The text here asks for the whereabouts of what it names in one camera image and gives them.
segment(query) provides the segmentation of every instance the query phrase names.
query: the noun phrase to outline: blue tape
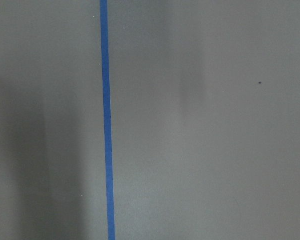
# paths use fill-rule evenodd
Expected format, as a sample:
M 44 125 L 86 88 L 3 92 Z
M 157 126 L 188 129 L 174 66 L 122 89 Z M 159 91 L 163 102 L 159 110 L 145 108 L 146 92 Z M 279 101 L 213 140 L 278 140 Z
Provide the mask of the blue tape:
M 108 240 L 115 240 L 107 0 L 100 0 L 100 18 Z

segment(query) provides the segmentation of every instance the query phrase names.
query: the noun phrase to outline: gray floor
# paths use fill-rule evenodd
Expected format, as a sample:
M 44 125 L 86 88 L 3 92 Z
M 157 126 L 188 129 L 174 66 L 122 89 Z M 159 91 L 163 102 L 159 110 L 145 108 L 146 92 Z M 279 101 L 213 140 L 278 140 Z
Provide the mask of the gray floor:
M 300 240 L 300 0 L 108 0 L 118 240 Z M 0 0 L 0 240 L 107 239 L 97 1 Z

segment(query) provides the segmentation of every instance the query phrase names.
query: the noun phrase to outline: painted line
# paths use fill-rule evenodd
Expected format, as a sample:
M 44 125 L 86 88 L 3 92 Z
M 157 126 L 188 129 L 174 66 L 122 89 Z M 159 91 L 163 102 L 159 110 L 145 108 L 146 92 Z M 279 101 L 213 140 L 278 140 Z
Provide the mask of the painted line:
M 108 240 L 115 240 L 107 0 L 100 0 L 100 19 L 101 19 L 101 52 L 102 52 L 103 113 L 104 113 L 104 142 L 105 142 L 104 147 L 105 147 L 106 204 L 107 204 L 107 215 L 108 215 Z

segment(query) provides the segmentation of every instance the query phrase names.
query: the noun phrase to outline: blue line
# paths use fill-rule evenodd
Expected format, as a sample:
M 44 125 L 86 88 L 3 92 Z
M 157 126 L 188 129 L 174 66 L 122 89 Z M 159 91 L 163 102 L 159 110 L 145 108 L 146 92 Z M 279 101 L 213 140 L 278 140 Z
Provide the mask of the blue line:
M 102 52 L 105 177 L 106 177 L 106 204 L 107 204 L 107 215 L 108 215 L 108 240 L 115 240 L 107 0 L 100 0 L 100 18 L 101 18 L 101 52 Z

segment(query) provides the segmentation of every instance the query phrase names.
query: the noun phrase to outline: blue stripe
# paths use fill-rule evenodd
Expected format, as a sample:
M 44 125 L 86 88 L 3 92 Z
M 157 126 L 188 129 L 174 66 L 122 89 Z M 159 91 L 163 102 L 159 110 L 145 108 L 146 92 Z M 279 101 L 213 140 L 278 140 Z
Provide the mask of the blue stripe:
M 108 239 L 115 240 L 107 0 L 100 0 L 100 17 Z

